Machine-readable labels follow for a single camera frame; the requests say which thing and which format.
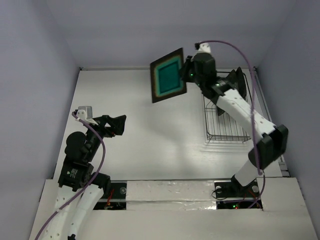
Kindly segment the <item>teal square plate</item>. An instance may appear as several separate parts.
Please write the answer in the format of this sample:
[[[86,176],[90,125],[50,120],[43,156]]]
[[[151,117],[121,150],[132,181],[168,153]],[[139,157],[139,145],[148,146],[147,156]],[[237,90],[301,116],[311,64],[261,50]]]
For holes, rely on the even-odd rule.
[[[187,92],[187,86],[181,80],[179,71],[184,63],[183,48],[150,63],[152,103],[164,101]]]

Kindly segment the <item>black floral square plate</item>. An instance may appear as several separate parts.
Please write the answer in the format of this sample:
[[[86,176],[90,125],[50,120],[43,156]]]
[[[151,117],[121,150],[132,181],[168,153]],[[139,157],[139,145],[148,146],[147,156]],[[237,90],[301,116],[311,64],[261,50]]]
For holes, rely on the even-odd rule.
[[[231,84],[237,90],[239,89],[238,88],[237,74],[236,74],[236,71],[234,69],[227,76],[224,76],[224,77],[219,76],[219,80]]]

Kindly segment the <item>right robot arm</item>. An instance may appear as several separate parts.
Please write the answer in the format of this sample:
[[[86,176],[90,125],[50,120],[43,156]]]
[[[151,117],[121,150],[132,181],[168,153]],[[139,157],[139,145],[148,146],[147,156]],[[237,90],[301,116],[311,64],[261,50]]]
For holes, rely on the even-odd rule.
[[[200,52],[185,59],[180,77],[184,82],[195,83],[204,97],[229,114],[250,135],[253,148],[245,164],[230,179],[231,192],[242,196],[257,176],[285,153],[288,128],[265,119],[242,96],[246,82],[240,67],[220,77],[212,55]]]

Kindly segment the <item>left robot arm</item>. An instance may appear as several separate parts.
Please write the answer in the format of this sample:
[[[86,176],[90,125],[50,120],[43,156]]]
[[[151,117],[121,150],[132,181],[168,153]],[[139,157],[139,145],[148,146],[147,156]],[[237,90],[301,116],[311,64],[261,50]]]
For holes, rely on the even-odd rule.
[[[90,107],[79,107],[71,115],[87,131],[73,132],[66,139],[54,212],[40,228],[37,240],[77,240],[95,205],[111,194],[111,178],[99,170],[106,157],[104,138],[124,133],[126,115],[92,117]],[[99,148],[102,158],[99,169],[94,170],[91,162]]]

